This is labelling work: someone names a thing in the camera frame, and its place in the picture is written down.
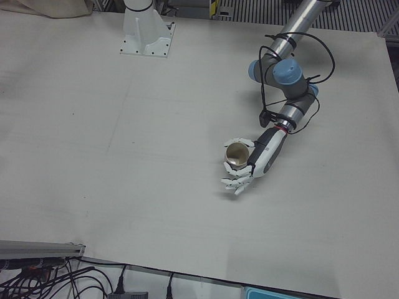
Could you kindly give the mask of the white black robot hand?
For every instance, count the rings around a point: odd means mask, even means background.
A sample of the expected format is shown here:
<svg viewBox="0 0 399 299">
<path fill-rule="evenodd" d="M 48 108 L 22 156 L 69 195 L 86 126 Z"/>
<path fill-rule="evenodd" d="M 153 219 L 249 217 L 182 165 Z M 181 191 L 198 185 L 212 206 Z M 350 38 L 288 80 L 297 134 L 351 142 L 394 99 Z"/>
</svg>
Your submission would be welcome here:
<svg viewBox="0 0 399 299">
<path fill-rule="evenodd" d="M 254 179 L 264 176 L 280 153 L 287 137 L 287 131 L 279 126 L 268 128 L 257 140 L 233 138 L 225 142 L 228 150 L 238 146 L 233 155 L 225 155 L 223 163 L 230 178 L 223 178 L 221 182 L 225 189 L 233 190 L 240 195 Z"/>
</svg>

